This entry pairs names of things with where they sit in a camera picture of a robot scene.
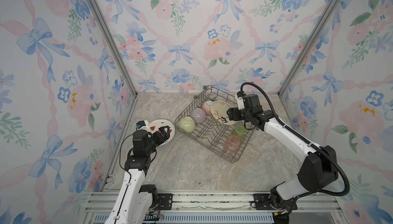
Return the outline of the watermelon plate blue rim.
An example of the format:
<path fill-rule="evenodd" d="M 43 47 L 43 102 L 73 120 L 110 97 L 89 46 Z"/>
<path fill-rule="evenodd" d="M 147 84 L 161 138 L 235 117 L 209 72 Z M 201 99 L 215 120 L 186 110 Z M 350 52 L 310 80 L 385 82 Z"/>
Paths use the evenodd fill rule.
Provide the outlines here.
<path fill-rule="evenodd" d="M 159 147 L 171 142 L 176 135 L 174 123 L 167 119 L 156 119 L 148 122 L 147 131 L 151 132 L 158 140 Z"/>

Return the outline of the cream flamingo plate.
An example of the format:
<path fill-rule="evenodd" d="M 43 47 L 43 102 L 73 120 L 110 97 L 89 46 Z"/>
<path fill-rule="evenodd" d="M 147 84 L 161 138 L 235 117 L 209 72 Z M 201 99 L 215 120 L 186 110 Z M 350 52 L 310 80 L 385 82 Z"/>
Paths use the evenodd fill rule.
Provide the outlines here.
<path fill-rule="evenodd" d="M 213 117 L 223 125 L 234 125 L 236 121 L 231 121 L 227 114 L 229 108 L 232 108 L 230 104 L 224 101 L 214 101 L 210 106 L 210 111 Z"/>

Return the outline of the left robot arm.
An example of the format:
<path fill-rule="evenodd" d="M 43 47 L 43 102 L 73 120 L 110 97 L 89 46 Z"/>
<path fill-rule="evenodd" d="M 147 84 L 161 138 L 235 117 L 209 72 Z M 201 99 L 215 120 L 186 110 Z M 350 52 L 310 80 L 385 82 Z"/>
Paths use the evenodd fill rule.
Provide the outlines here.
<path fill-rule="evenodd" d="M 142 224 L 146 213 L 156 208 L 158 192 L 155 185 L 144 185 L 157 147 L 170 139 L 169 126 L 156 132 L 139 129 L 132 134 L 133 148 L 123 167 L 124 178 L 118 197 L 106 219 L 107 224 Z"/>

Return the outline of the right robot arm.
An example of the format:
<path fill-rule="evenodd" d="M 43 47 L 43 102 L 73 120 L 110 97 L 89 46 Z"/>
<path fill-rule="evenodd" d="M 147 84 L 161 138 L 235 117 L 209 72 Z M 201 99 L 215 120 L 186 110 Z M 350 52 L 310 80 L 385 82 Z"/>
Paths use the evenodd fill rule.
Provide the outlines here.
<path fill-rule="evenodd" d="M 250 122 L 255 127 L 273 136 L 284 144 L 301 161 L 298 174 L 291 180 L 270 190 L 268 203 L 274 209 L 290 205 L 296 198 L 316 193 L 338 179 L 339 172 L 331 160 L 336 160 L 333 148 L 327 146 L 317 151 L 316 144 L 302 139 L 301 135 L 283 122 L 272 110 L 264 110 L 258 95 L 236 94 L 237 107 L 229 108 L 227 115 L 231 121 Z"/>

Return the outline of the green glass tumbler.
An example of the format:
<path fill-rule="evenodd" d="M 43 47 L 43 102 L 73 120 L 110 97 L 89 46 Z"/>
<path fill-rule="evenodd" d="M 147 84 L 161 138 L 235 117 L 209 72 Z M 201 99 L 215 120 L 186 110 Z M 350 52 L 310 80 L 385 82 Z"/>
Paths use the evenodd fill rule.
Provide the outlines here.
<path fill-rule="evenodd" d="M 246 134 L 247 134 L 247 130 L 243 125 L 236 126 L 236 128 L 231 133 L 232 136 L 238 137 L 240 141 L 244 140 Z"/>

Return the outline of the green ceramic bowl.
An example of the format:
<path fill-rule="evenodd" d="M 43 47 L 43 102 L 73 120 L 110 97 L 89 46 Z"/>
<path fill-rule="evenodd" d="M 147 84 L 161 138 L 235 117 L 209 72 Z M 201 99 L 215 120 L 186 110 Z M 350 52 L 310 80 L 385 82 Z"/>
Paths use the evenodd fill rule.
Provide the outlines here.
<path fill-rule="evenodd" d="M 184 132 L 191 133 L 194 132 L 196 128 L 196 123 L 191 117 L 183 117 L 179 120 L 179 128 Z"/>

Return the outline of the pink patterned bowl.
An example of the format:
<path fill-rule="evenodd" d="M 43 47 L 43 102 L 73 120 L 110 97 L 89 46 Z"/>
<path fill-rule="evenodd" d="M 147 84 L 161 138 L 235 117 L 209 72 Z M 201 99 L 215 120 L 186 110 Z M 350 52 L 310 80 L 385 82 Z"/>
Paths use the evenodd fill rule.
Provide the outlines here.
<path fill-rule="evenodd" d="M 202 109 L 205 111 L 206 115 L 209 116 L 212 114 L 211 105 L 213 104 L 212 100 L 207 100 L 202 104 Z"/>

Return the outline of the pink glass tumbler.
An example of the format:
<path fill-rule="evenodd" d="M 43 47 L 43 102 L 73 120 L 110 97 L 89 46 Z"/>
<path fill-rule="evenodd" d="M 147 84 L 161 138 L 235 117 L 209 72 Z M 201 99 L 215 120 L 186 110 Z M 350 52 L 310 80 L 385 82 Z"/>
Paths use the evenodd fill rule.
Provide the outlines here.
<path fill-rule="evenodd" d="M 230 136 L 224 144 L 225 153 L 235 156 L 239 149 L 240 144 L 241 142 L 238 136 L 235 135 Z"/>

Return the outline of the lilac ceramic bowl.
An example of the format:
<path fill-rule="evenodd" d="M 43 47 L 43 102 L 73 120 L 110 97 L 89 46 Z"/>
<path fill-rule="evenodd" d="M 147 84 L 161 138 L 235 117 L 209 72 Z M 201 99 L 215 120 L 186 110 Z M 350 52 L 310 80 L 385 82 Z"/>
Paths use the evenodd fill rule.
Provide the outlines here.
<path fill-rule="evenodd" d="M 207 114 L 205 110 L 201 108 L 195 108 L 191 111 L 190 117 L 195 121 L 196 124 L 202 124 L 206 121 Z"/>

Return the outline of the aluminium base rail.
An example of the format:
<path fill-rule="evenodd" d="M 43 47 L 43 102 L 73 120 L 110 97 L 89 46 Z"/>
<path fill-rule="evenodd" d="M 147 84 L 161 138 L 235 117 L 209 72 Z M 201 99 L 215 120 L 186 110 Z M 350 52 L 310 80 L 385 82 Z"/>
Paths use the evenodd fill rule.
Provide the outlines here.
<path fill-rule="evenodd" d="M 346 224 L 337 200 L 321 193 L 299 199 L 288 217 L 275 210 L 257 210 L 251 202 L 262 192 L 160 191 L 169 197 L 159 214 L 148 215 L 145 224 Z"/>

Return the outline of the aluminium right corner post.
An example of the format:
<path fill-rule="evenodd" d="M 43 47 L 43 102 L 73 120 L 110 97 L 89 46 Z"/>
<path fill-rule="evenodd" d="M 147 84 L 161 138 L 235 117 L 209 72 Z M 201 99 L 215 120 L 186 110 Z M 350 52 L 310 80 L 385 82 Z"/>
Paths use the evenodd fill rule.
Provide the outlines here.
<path fill-rule="evenodd" d="M 322 34 L 322 31 L 324 30 L 325 25 L 327 24 L 327 21 L 333 16 L 334 11 L 336 10 L 336 8 L 339 5 L 339 2 L 340 2 L 340 0 L 330 0 L 326 4 L 326 6 L 324 7 L 324 9 L 320 15 L 320 19 L 317 21 L 313 30 L 311 31 L 309 38 L 305 44 L 304 49 L 300 51 L 300 54 L 298 55 L 297 59 L 295 60 L 294 65 L 291 67 L 287 77 L 285 78 L 283 85 L 281 86 L 280 90 L 278 91 L 278 95 L 280 98 L 285 94 L 286 90 L 289 89 L 289 85 L 291 84 L 292 79 L 294 78 L 298 69 L 302 65 L 306 56 L 311 51 L 311 48 L 314 46 L 318 37 Z"/>

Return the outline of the aluminium corner post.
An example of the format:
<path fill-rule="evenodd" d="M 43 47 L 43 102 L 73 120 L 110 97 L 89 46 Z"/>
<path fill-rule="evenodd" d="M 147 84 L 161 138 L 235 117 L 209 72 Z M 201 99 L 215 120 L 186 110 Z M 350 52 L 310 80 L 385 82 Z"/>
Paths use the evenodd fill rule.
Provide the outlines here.
<path fill-rule="evenodd" d="M 115 62 L 117 63 L 117 65 L 120 68 L 120 72 L 125 79 L 126 85 L 130 89 L 132 96 L 134 98 L 137 98 L 136 89 L 132 83 L 132 80 L 131 80 L 131 77 L 128 73 L 128 70 L 126 69 L 126 65 L 124 64 L 124 62 L 120 56 L 120 53 L 119 53 L 117 47 L 115 46 L 114 39 L 113 39 L 111 32 L 108 28 L 108 25 L 104 19 L 104 15 L 102 13 L 102 10 L 101 10 L 97 0 L 87 0 L 87 4 L 91 8 L 92 14 L 97 21 L 98 27 L 99 27 L 101 33 L 103 34 L 104 40 L 108 44 L 108 47 L 109 47 L 109 49 L 115 59 Z"/>
<path fill-rule="evenodd" d="M 339 2 L 340 2 L 340 0 L 330 0 L 326 4 L 326 6 L 324 7 L 324 9 L 320 15 L 320 19 L 317 21 L 313 30 L 311 31 L 309 38 L 305 44 L 304 49 L 300 51 L 300 54 L 298 55 L 297 59 L 295 60 L 294 65 L 291 67 L 287 77 L 285 78 L 283 85 L 281 86 L 280 90 L 278 91 L 278 95 L 280 98 L 285 94 L 286 90 L 289 89 L 289 85 L 291 84 L 292 79 L 294 78 L 298 69 L 302 65 L 306 56 L 311 51 L 311 48 L 314 46 L 318 37 L 322 34 L 322 31 L 324 30 L 325 25 L 327 24 L 327 21 L 333 16 L 334 11 L 336 10 L 336 8 L 339 5 Z"/>

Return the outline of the aluminium left corner post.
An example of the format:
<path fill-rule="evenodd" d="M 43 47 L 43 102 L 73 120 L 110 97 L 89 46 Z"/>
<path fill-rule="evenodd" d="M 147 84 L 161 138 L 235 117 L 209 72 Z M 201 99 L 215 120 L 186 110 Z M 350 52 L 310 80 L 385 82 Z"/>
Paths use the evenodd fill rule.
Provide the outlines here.
<path fill-rule="evenodd" d="M 120 68 L 120 72 L 125 79 L 126 85 L 130 89 L 132 96 L 134 98 L 137 98 L 136 89 L 132 83 L 132 80 L 131 80 L 131 77 L 128 73 L 128 70 L 126 69 L 126 65 L 124 64 L 124 62 L 120 56 L 120 53 L 119 53 L 117 47 L 115 46 L 114 39 L 113 39 L 111 32 L 108 28 L 108 25 L 104 19 L 104 15 L 102 13 L 102 10 L 101 10 L 97 0 L 87 0 L 87 4 L 91 8 L 92 14 L 97 21 L 98 27 L 99 27 L 101 33 L 103 34 L 104 40 L 108 44 L 108 47 L 109 47 L 109 49 L 115 59 L 115 62 L 117 63 L 117 65 Z"/>

